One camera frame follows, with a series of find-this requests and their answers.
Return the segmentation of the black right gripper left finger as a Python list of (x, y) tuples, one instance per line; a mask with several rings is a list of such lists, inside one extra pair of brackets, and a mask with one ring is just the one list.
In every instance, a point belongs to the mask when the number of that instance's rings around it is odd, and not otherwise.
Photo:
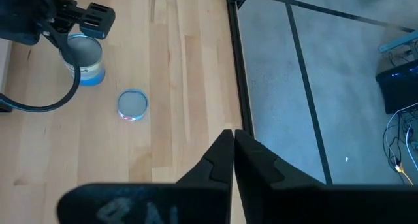
[(90, 183), (65, 193), (59, 224), (228, 224), (234, 136), (224, 130), (175, 183)]

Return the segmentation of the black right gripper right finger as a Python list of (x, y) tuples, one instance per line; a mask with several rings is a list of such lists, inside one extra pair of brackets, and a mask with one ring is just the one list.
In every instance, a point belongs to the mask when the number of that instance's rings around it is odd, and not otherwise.
[(326, 185), (241, 130), (234, 149), (247, 224), (418, 224), (418, 187)]

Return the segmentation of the peas can blue white label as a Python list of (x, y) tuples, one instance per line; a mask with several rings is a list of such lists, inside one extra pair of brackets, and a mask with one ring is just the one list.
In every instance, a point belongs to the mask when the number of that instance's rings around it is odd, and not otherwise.
[(80, 66), (80, 85), (96, 86), (100, 84), (106, 74), (105, 66), (102, 63), (103, 49), (100, 43), (81, 33), (69, 35), (67, 43)]

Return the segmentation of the white red salmon can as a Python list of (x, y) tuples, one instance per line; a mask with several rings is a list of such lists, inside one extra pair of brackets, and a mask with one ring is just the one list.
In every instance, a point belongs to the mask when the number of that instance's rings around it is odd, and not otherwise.
[(146, 113), (149, 101), (139, 89), (126, 89), (118, 97), (118, 114), (125, 120), (138, 121)]

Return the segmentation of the black computer case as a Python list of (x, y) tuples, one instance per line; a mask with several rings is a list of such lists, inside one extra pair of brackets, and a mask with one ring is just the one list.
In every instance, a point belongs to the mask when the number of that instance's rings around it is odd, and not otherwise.
[(418, 59), (376, 75), (386, 114), (418, 102)]

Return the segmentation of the blue-grey metal bar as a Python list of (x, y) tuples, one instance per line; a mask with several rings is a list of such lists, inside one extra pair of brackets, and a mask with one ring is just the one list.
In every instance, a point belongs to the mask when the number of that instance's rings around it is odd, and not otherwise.
[(392, 49), (395, 49), (399, 46), (409, 44), (415, 39), (418, 39), (418, 30), (413, 31), (412, 33), (408, 33), (407, 35), (404, 35), (403, 37), (392, 40), (392, 41), (388, 42), (387, 44), (382, 44), (378, 48), (378, 50), (381, 53), (385, 53), (385, 52), (388, 52), (388, 51), (390, 51)]

